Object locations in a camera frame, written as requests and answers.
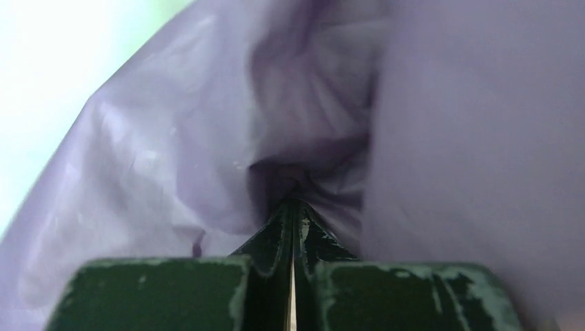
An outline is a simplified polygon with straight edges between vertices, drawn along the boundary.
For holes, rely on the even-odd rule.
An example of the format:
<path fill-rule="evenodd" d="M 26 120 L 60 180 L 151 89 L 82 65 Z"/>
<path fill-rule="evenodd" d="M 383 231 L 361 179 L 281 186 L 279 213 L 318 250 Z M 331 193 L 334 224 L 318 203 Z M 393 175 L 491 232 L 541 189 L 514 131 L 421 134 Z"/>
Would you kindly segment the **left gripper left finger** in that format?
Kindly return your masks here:
<path fill-rule="evenodd" d="M 227 257 L 100 259 L 70 280 L 48 330 L 284 330 L 290 202 Z"/>

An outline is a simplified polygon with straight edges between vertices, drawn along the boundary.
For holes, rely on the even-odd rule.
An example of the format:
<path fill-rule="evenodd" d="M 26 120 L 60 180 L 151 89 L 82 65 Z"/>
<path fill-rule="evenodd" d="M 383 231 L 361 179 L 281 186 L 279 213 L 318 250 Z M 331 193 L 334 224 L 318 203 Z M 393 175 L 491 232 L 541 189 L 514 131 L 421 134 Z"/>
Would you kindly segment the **purple wrapping paper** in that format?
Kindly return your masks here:
<path fill-rule="evenodd" d="M 194 1 L 86 102 L 1 243 L 1 329 L 83 264 L 230 254 L 285 197 L 584 329 L 583 1 Z"/>

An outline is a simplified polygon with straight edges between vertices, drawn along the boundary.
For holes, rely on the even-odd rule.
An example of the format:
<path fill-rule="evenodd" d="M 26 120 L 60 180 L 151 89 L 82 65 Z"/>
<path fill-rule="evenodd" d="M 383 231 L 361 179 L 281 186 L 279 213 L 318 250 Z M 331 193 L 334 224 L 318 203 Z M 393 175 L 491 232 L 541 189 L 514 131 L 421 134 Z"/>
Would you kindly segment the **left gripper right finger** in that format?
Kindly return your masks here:
<path fill-rule="evenodd" d="M 472 263 L 359 260 L 293 201 L 299 330 L 521 330 L 499 280 Z"/>

